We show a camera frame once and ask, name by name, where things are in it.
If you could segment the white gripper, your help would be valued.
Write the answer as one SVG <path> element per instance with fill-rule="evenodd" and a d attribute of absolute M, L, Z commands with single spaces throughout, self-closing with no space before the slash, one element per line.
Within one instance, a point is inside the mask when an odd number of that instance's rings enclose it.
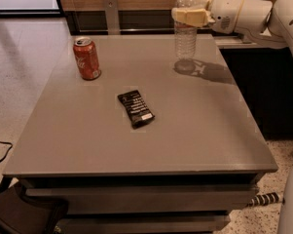
<path fill-rule="evenodd" d="M 220 33 L 260 34 L 267 28 L 273 3 L 267 0 L 197 0 L 199 9 L 173 8 L 172 18 Z"/>

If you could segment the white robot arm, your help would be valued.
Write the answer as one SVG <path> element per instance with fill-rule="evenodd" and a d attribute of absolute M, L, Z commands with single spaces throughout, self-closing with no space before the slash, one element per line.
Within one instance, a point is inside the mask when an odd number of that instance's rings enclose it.
<path fill-rule="evenodd" d="M 249 90 L 261 98 L 261 127 L 267 137 L 293 137 L 293 0 L 198 0 L 171 10 L 176 23 L 238 33 L 268 50 L 249 59 L 234 54 L 256 79 Z"/>

